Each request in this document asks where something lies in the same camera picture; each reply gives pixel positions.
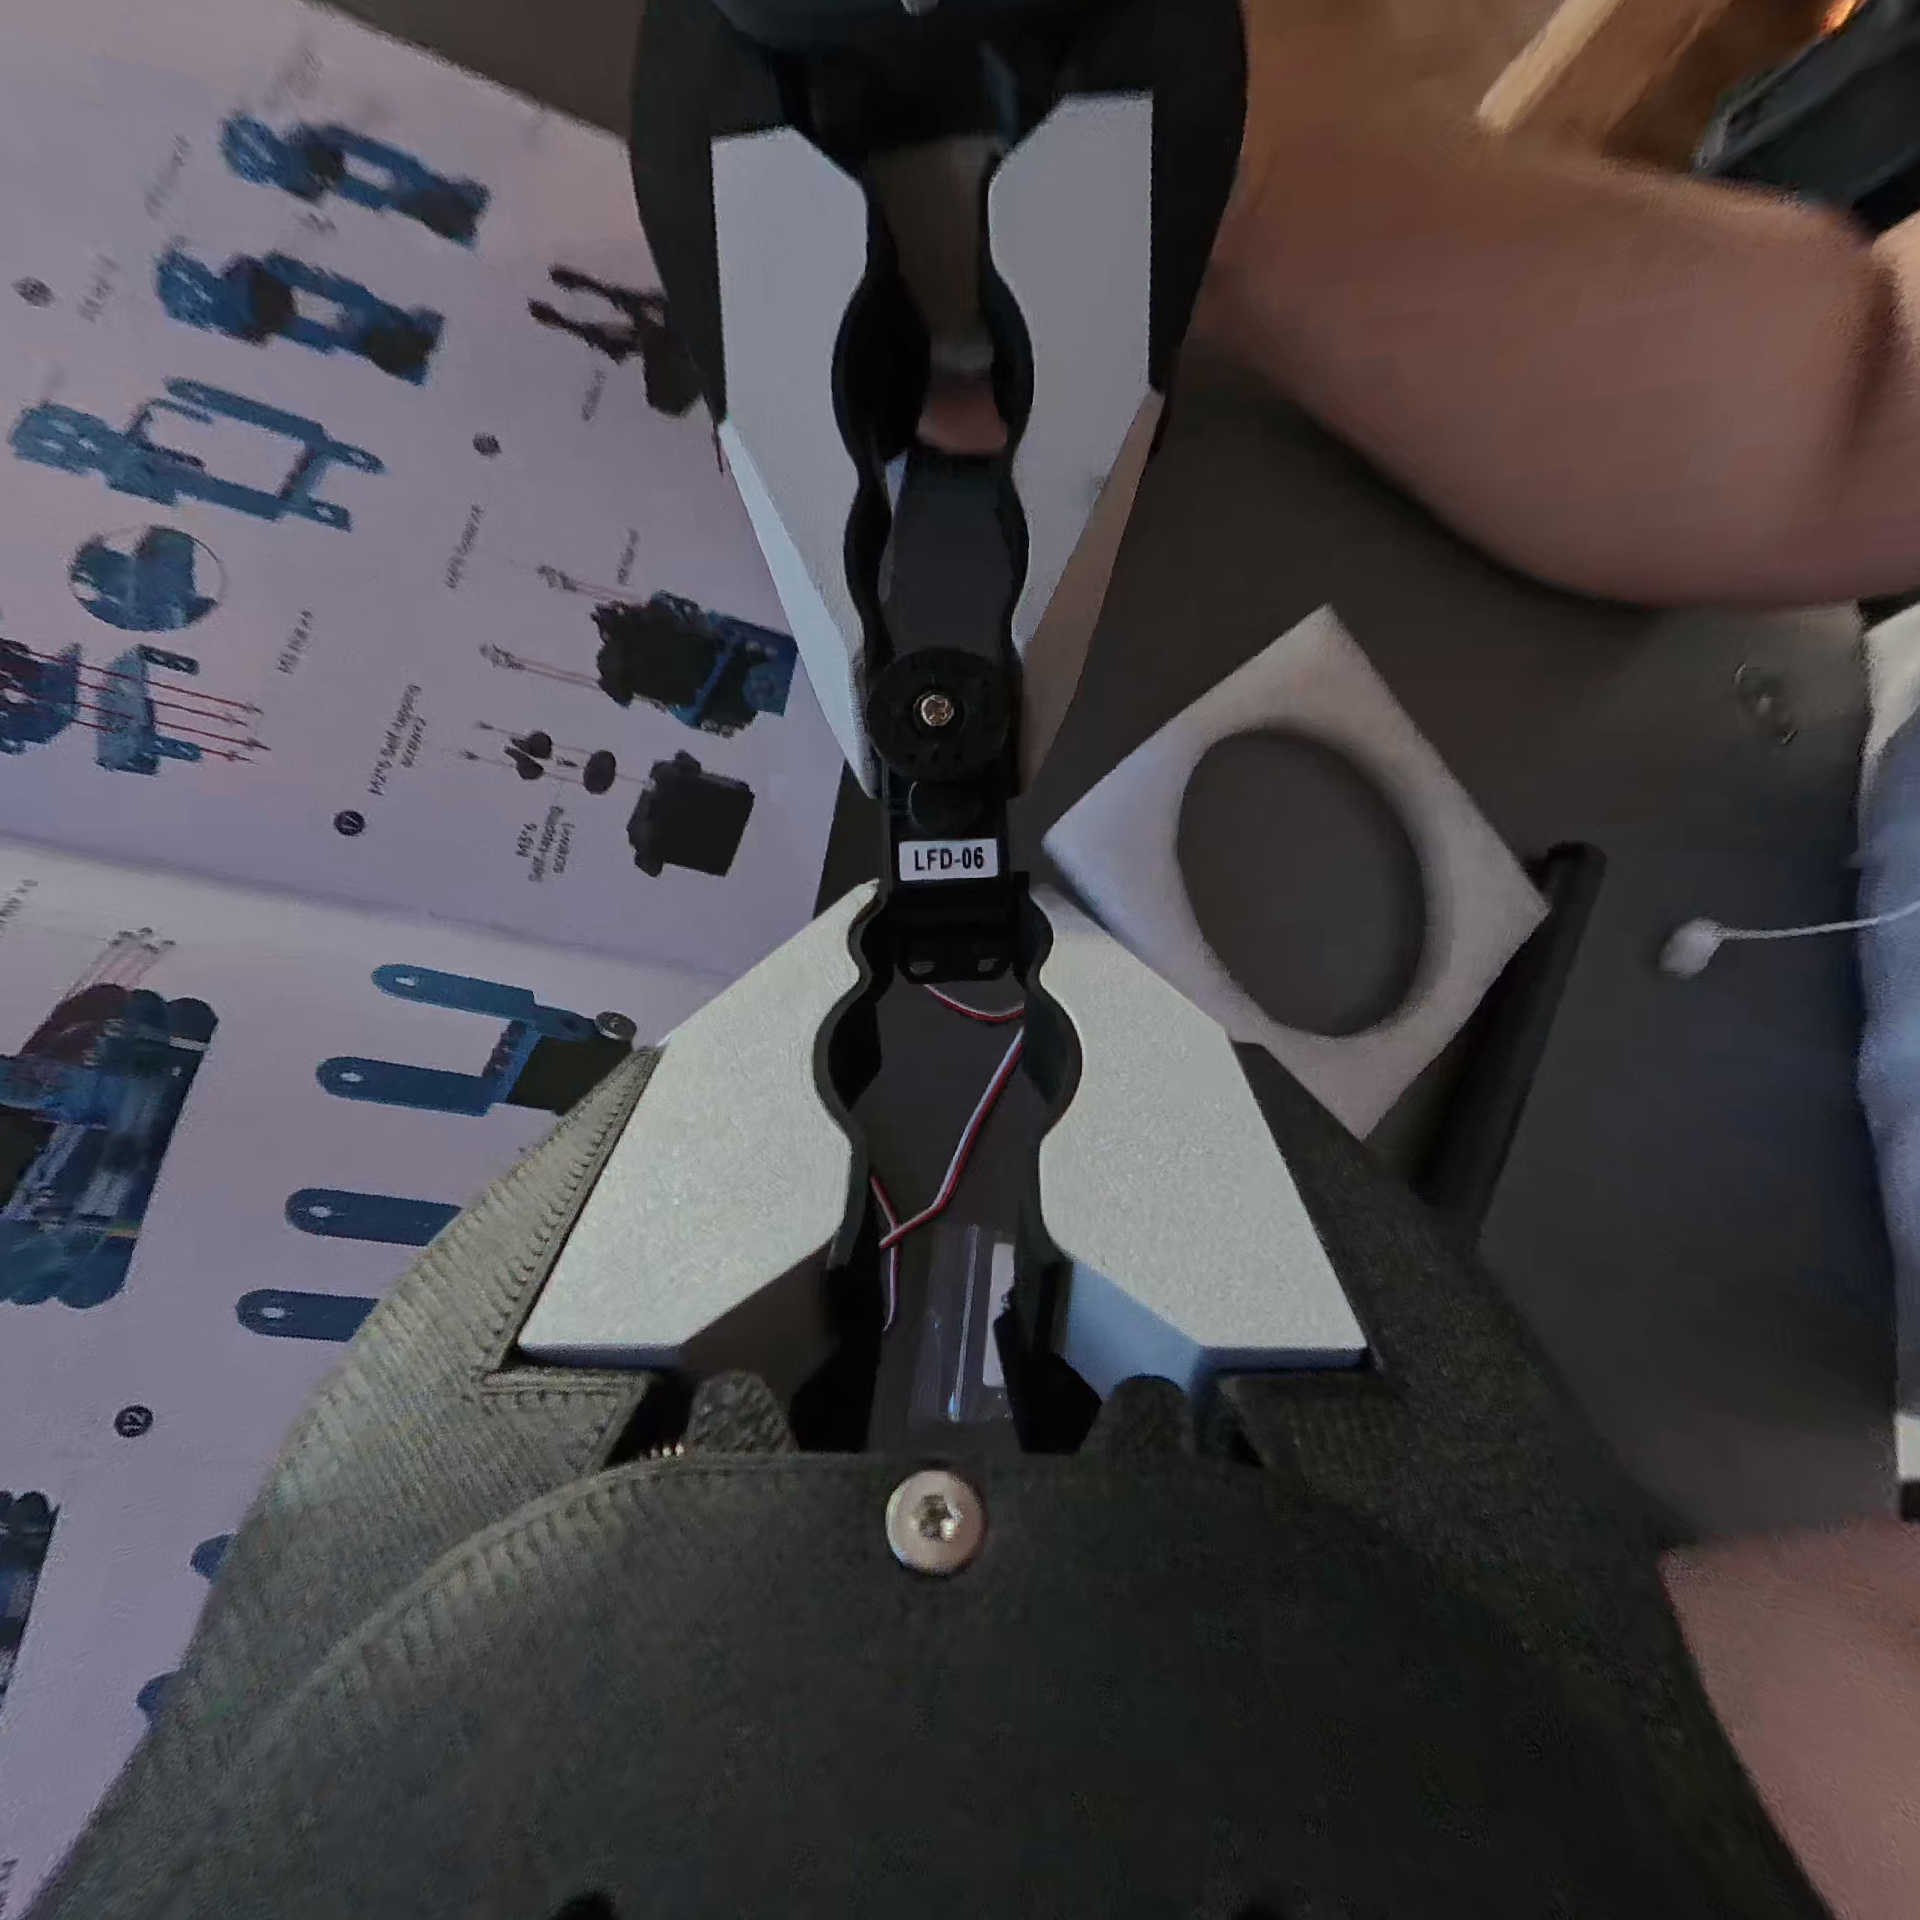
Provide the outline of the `black servo motor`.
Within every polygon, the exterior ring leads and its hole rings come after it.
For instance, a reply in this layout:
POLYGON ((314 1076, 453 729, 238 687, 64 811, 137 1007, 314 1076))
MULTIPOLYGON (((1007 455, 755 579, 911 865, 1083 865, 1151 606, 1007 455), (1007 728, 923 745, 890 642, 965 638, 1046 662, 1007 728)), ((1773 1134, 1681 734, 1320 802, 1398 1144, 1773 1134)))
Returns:
POLYGON ((918 985, 992 983, 1019 972, 1024 940, 1024 516, 1001 455, 927 444, 897 458, 880 506, 859 697, 885 827, 880 948, 918 985))

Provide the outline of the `person's right forearm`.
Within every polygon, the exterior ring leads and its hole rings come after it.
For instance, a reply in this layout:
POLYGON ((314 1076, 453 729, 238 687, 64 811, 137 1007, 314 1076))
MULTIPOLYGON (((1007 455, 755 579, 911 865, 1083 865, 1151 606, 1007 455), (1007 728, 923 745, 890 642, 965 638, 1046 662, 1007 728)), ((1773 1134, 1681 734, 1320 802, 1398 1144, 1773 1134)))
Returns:
POLYGON ((1245 4, 1199 336, 1489 558, 1643 606, 1918 585, 1917 223, 1392 104, 1357 4, 1245 4))

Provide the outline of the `printed instruction booklet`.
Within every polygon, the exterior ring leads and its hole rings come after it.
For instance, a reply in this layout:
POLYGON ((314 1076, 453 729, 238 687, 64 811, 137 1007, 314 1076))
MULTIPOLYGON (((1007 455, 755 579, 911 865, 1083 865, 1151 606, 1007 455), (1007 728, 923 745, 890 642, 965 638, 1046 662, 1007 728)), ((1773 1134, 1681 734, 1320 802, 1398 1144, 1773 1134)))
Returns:
POLYGON ((417 1249, 811 913, 839 751, 627 155, 6 4, 6 1915, 417 1249))

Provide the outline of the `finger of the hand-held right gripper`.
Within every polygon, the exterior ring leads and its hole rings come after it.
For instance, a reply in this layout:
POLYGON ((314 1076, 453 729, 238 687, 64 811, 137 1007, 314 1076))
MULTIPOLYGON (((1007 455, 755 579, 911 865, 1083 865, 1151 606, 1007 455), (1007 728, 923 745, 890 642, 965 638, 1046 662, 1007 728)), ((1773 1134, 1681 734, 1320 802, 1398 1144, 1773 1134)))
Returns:
POLYGON ((1165 396, 1151 378, 1155 102, 1077 91, 992 176, 991 264, 1024 324, 1016 432, 1024 579, 1014 640, 1029 681, 1087 657, 1165 396))
POLYGON ((712 145, 725 416, 719 430, 808 681, 862 791, 885 648, 885 462, 848 396, 848 332, 872 268, 862 184, 797 129, 712 145))

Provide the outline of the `pale garment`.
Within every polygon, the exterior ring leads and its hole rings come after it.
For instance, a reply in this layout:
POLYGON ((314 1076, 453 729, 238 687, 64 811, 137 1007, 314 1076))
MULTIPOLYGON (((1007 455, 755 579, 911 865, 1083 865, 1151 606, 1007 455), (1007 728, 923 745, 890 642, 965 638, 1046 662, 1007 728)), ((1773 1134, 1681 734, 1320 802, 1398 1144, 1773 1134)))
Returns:
POLYGON ((1863 636, 1871 715, 1857 802, 1858 1095, 1894 1259, 1895 1470, 1918 1483, 1918 609, 1863 636))

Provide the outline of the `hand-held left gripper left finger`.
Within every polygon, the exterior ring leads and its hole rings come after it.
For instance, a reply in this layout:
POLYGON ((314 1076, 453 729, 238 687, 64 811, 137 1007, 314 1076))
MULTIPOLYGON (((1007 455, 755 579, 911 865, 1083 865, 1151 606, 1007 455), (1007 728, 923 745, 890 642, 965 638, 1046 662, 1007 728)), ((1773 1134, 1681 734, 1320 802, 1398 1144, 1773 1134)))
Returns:
POLYGON ((890 959, 859 883, 662 1046, 523 1320, 553 1367, 759 1379, 811 1452, 859 1452, 885 1324, 874 1155, 890 959))

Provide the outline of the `small clear parts bag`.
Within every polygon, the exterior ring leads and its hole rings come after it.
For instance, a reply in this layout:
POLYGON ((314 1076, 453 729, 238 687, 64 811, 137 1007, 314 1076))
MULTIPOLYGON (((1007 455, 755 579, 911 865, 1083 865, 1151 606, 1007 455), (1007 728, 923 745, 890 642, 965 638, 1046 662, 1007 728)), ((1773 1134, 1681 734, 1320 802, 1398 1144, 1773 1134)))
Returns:
POLYGON ((1017 1249, 1011 1239, 974 1224, 931 1227, 904 1417, 907 1433, 1014 1420, 997 1327, 1016 1281, 1017 1249))

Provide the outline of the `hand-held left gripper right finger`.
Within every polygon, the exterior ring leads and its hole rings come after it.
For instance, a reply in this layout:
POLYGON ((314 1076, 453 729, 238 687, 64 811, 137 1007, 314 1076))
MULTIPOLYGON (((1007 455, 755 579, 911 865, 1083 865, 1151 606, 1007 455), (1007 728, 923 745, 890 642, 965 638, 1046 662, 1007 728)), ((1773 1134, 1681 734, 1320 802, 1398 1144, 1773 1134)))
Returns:
POLYGON ((1345 1376, 1370 1340, 1227 1032, 1063 894, 1019 922, 1040 1102, 1016 1238, 1011 1409, 1074 1452, 1136 1379, 1345 1376))

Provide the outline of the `person's left forearm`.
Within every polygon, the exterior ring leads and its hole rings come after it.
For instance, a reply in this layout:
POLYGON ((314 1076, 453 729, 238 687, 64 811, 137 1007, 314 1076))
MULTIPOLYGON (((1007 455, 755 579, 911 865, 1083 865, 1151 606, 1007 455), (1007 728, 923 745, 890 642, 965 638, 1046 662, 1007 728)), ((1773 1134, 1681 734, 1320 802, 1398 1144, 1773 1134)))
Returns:
POLYGON ((1833 1915, 1918 1915, 1918 1526, 1665 1560, 1721 1728, 1833 1915))

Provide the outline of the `white foam square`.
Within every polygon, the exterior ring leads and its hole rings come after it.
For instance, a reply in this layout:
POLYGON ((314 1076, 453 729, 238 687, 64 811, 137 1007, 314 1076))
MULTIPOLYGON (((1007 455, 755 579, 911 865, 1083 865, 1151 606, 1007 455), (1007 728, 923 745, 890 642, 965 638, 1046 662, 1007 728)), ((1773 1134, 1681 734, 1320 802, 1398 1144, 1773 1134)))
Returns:
POLYGON ((1238 1043, 1281 1060, 1354 1136, 1370 1136, 1477 1016, 1549 923, 1467 786, 1334 609, 1320 609, 1169 721, 1048 831, 1048 857, 1105 927, 1238 1043), (1282 1022, 1205 934, 1181 855, 1202 766, 1239 744, 1334 761, 1406 850, 1418 943, 1406 987, 1345 1033, 1282 1022))

